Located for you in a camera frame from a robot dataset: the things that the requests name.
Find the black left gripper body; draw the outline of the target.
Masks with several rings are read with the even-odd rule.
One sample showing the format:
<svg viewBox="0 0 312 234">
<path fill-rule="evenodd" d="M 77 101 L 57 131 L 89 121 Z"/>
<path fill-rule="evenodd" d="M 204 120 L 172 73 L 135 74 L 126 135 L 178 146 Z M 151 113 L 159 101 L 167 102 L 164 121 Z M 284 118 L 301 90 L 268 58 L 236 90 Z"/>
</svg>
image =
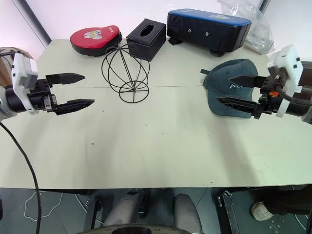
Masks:
<svg viewBox="0 0 312 234">
<path fill-rule="evenodd" d="M 53 87 L 52 82 L 48 78 L 38 79 L 34 89 L 28 94 L 29 100 L 36 110 L 57 113 L 57 100 L 50 89 Z"/>
</svg>

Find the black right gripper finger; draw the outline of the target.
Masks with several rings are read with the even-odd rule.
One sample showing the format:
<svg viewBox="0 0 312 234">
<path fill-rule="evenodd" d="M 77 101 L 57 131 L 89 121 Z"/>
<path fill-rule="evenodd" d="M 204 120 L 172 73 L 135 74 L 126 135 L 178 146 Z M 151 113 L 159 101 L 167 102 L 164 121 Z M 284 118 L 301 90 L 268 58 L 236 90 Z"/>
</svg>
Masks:
<svg viewBox="0 0 312 234">
<path fill-rule="evenodd" d="M 249 114 L 253 114 L 257 107 L 256 102 L 235 97 L 217 96 L 216 99 L 223 105 Z"/>
<path fill-rule="evenodd" d="M 263 76 L 237 76 L 229 79 L 230 82 L 242 87 L 261 88 L 265 77 Z"/>
</svg>

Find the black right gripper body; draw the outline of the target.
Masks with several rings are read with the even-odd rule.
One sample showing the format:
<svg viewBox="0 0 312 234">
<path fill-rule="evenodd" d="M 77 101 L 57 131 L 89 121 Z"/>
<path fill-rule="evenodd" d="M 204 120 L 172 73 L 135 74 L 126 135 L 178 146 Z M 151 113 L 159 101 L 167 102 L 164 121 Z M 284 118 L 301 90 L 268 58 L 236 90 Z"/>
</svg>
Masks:
<svg viewBox="0 0 312 234">
<path fill-rule="evenodd" d="M 254 87 L 260 88 L 261 97 L 253 111 L 254 118 L 260 119 L 262 113 L 269 115 L 277 113 L 283 97 L 275 90 L 274 83 L 271 76 L 255 78 Z"/>
</svg>

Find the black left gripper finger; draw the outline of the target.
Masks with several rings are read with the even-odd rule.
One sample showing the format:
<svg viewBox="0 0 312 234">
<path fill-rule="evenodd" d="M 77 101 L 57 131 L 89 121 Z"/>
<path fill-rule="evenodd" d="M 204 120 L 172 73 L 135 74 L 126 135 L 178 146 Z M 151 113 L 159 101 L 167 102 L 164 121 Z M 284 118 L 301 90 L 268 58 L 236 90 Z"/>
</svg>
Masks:
<svg viewBox="0 0 312 234">
<path fill-rule="evenodd" d="M 84 109 L 95 102 L 94 99 L 75 99 L 67 101 L 64 104 L 56 105 L 54 113 L 63 115 Z"/>
<path fill-rule="evenodd" d="M 76 73 L 52 74 L 46 75 L 45 77 L 50 87 L 53 87 L 53 85 L 56 84 L 72 84 L 85 79 L 85 76 Z"/>
</svg>

